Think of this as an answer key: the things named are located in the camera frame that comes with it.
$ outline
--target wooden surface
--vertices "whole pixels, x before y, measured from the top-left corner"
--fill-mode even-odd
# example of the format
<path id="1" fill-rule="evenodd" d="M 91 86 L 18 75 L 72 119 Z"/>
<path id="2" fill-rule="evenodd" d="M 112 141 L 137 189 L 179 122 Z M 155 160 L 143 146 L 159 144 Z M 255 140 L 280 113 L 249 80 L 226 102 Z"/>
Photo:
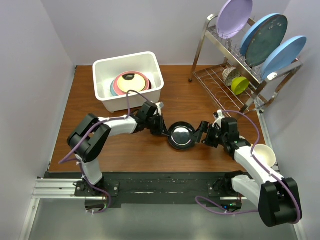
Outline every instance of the wooden surface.
<path id="1" fill-rule="evenodd" d="M 164 88 L 160 100 L 164 102 L 163 115 L 167 128 L 173 123 L 188 122 L 195 129 L 201 121 L 214 122 L 213 113 L 218 109 L 200 83 L 188 82 L 191 66 L 160 66 Z M 67 138 L 88 114 L 99 117 L 118 117 L 126 110 L 109 113 L 95 97 L 91 66 L 78 66 L 67 102 L 62 125 L 54 149 L 50 172 L 79 172 L 74 162 L 59 165 L 58 162 L 70 151 Z M 259 126 L 255 112 L 248 116 Z M 253 143 L 257 133 L 251 124 L 241 118 L 239 131 Z M 136 134 L 110 137 L 100 156 L 103 172 L 230 172 L 244 170 L 233 161 L 222 146 L 211 148 L 197 144 L 187 151 L 170 147 L 166 137 L 152 136 L 148 130 Z"/>

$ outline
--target gray floor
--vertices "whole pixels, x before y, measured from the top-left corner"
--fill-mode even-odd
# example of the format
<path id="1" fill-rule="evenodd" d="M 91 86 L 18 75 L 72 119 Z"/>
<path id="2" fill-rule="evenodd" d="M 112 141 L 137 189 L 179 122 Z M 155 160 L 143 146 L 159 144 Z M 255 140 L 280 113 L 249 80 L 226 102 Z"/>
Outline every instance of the gray floor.
<path id="1" fill-rule="evenodd" d="M 96 215 L 84 200 L 43 199 L 30 240 L 296 240 L 290 224 L 266 227 L 257 213 L 220 216 L 198 205 L 124 204 Z"/>

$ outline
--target yellow bowl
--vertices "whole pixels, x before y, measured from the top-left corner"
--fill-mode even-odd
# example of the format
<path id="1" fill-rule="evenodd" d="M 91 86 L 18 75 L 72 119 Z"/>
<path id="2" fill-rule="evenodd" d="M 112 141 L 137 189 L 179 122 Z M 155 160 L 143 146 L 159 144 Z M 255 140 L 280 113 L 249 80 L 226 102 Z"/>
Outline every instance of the yellow bowl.
<path id="1" fill-rule="evenodd" d="M 239 76 L 232 80 L 231 90 L 235 95 L 239 95 L 247 89 L 249 84 L 250 82 L 248 79 L 244 76 Z"/>

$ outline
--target dish rack wire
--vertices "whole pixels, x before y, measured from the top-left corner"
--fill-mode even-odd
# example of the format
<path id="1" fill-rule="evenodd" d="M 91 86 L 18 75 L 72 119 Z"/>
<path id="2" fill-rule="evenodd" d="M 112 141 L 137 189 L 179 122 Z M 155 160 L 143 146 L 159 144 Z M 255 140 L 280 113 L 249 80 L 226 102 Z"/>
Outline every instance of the dish rack wire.
<path id="1" fill-rule="evenodd" d="M 296 74 L 303 64 L 296 59 L 291 65 L 271 73 L 266 79 L 262 79 L 262 65 L 251 67 L 246 63 L 245 56 L 240 54 L 240 41 L 244 36 L 245 31 L 242 29 L 235 37 L 228 39 L 227 37 L 224 37 L 223 33 L 217 31 L 215 24 L 212 24 L 213 20 L 217 17 L 218 14 L 211 14 L 205 21 L 193 61 L 189 82 L 192 82 L 193 79 L 196 78 L 217 104 L 217 107 L 223 111 L 234 110 L 244 114 L 252 111 L 260 111 L 260 113 L 263 113 L 277 98 L 284 85 Z M 252 26 L 254 24 L 254 18 L 249 18 L 247 25 Z M 209 39 L 210 42 L 220 50 L 224 55 L 224 61 L 220 65 L 212 66 L 201 71 L 195 71 L 205 38 Z M 231 67 L 237 68 L 241 76 L 246 77 L 250 82 L 249 87 L 240 95 L 235 95 L 230 87 L 223 81 L 222 72 Z M 273 96 L 269 100 L 266 100 L 260 95 L 268 83 L 282 76 L 285 76 L 285 78 L 277 86 Z"/>

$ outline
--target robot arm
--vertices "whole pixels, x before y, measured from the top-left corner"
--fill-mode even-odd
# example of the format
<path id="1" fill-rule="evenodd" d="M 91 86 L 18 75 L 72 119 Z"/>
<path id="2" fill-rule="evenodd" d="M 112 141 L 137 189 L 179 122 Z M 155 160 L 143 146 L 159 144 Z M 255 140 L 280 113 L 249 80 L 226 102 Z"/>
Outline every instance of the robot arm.
<path id="1" fill-rule="evenodd" d="M 268 227 L 292 223 L 297 219 L 298 209 L 295 208 L 288 192 L 273 177 L 275 176 L 292 192 L 299 206 L 300 218 L 302 218 L 297 183 L 292 178 L 284 178 L 265 162 L 260 162 L 263 167 L 257 163 L 252 157 L 251 144 L 240 137 L 236 119 L 225 118 L 221 110 L 215 114 L 215 118 L 213 124 L 202 122 L 195 133 L 196 140 L 199 141 L 202 134 L 206 133 L 206 138 L 202 143 L 215 148 L 222 145 L 224 150 L 252 177 L 251 179 L 247 175 L 239 174 L 231 179 L 228 188 L 246 196 L 258 208 L 262 221 Z"/>
<path id="2" fill-rule="evenodd" d="M 163 104 L 161 102 L 155 104 L 147 101 L 135 114 L 130 116 L 105 118 L 88 114 L 83 119 L 69 136 L 67 143 L 73 149 L 94 124 L 101 123 L 93 130 L 93 134 L 88 136 L 75 151 L 75 156 L 81 161 L 83 172 L 92 185 L 103 183 L 103 174 L 100 170 L 98 156 L 108 137 L 119 134 L 134 134 L 144 129 L 149 129 L 153 135 L 168 134 L 163 116 L 159 114 L 162 107 Z"/>

